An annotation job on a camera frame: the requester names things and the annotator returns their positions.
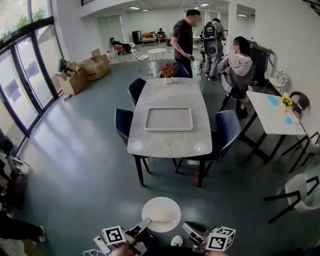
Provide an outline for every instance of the gray floor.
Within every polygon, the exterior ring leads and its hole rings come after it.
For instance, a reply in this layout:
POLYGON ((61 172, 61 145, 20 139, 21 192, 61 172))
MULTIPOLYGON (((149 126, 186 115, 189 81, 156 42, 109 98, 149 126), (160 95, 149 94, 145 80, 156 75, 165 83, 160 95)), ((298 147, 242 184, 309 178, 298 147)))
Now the gray floor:
MULTIPOLYGON (((28 174, 24 207, 15 216, 45 226, 47 241, 38 245, 44 255, 79 256, 84 250, 97 249, 93 239, 103 228, 131 228, 141 221, 144 204, 155 197, 175 200, 182 212, 175 230, 155 234, 162 245, 177 234, 185 238, 186 246, 191 245, 182 230, 183 221, 236 229, 227 251, 230 256, 279 255, 317 243, 319 211, 300 214, 293 210, 268 224, 288 203, 285 199, 264 202, 263 197, 277 194, 299 172, 310 177, 319 174, 318 159, 289 174, 300 151, 296 156, 280 154, 295 142, 293 137, 286 138, 269 164, 256 155, 244 163, 252 149, 237 140, 225 158, 212 165, 202 188, 195 183, 197 165, 185 161, 182 174, 175 174, 171 159, 148 158, 152 174, 144 172, 146 186, 141 187, 135 160, 114 128, 115 108, 132 109, 127 87, 136 78, 135 62, 111 65, 105 77, 80 94, 68 101, 58 100, 33 131, 22 154, 33 170, 28 174)), ((221 82, 209 82, 204 75, 195 79, 215 129, 215 113, 225 96, 221 82)), ((231 100, 227 108, 234 107, 231 100)), ((252 106, 248 110, 250 117, 252 106)), ((241 126, 248 120, 241 120, 241 126)), ((247 135, 257 140, 262 132, 257 118, 247 135)), ((278 139, 267 136, 261 148, 270 153, 278 139)))

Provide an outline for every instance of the white bowl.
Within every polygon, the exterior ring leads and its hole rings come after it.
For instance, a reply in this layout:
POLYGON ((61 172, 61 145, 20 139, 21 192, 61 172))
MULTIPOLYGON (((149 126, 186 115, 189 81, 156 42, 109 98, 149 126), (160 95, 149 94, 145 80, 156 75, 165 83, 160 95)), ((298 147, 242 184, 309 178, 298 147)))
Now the white bowl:
POLYGON ((164 233, 173 230, 181 220, 179 205, 170 198, 156 197, 148 201, 142 209, 142 219, 150 218, 148 228, 164 233))

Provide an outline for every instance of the hair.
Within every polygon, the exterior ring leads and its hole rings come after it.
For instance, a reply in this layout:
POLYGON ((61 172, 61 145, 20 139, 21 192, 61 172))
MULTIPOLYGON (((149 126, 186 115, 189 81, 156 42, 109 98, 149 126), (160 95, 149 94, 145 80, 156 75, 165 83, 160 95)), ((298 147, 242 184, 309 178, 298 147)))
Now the hair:
POLYGON ((236 45, 239 45, 240 52, 241 52, 242 54, 249 55, 250 45, 249 45, 247 39, 245 39, 245 38, 242 37, 242 36, 238 36, 238 37, 236 37, 236 38, 234 39, 233 42, 236 42, 236 43, 237 43, 236 45))
POLYGON ((188 10, 186 12, 186 17, 194 16, 194 15, 201 15, 200 11, 198 10, 188 10))

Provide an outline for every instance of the gray hoodie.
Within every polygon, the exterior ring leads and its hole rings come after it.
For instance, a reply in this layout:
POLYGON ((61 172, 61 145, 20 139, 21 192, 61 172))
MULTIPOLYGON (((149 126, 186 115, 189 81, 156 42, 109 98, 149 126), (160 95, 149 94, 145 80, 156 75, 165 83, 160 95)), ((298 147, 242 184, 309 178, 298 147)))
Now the gray hoodie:
POLYGON ((217 70, 219 73, 226 73, 226 82, 233 88, 246 90, 254 76, 254 65, 247 55, 231 53, 224 57, 217 70))

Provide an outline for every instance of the blue stain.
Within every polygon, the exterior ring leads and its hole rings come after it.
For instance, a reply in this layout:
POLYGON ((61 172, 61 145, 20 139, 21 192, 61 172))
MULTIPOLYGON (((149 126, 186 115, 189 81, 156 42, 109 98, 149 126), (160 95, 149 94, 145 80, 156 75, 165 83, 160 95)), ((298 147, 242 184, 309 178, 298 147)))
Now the blue stain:
POLYGON ((266 98, 271 102, 272 105, 275 105, 275 106, 279 105, 278 98, 273 97, 271 95, 268 95, 266 98))
POLYGON ((291 125, 292 119, 291 119, 289 116, 287 116, 287 117, 285 118, 285 122, 286 122, 288 125, 291 125))

